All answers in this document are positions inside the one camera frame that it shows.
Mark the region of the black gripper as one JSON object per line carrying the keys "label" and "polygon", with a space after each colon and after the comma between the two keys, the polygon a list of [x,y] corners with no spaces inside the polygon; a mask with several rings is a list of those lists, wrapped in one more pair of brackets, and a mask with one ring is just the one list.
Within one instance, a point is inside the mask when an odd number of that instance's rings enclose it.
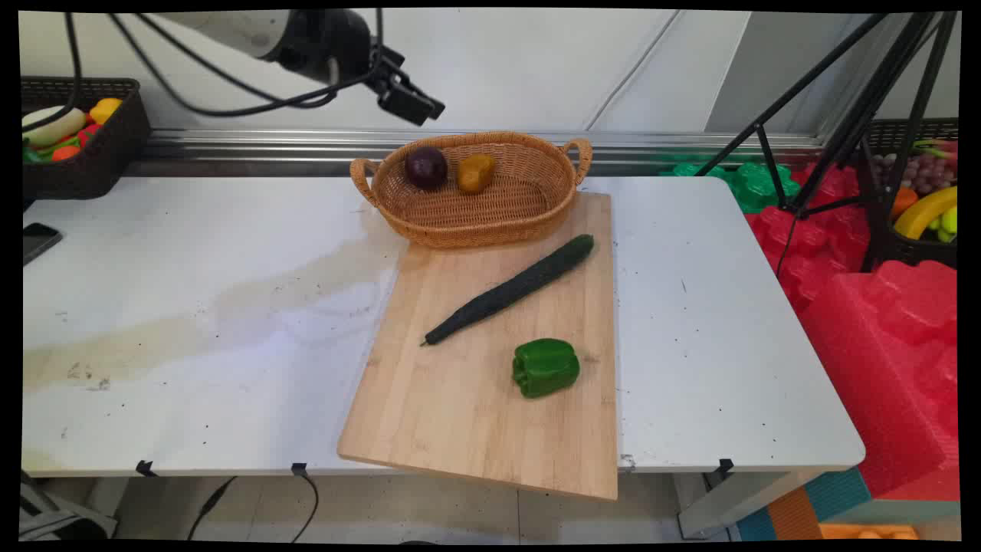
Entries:
{"label": "black gripper", "polygon": [[294,9],[276,46],[276,63],[325,85],[360,84],[372,74],[367,21],[351,9]]}

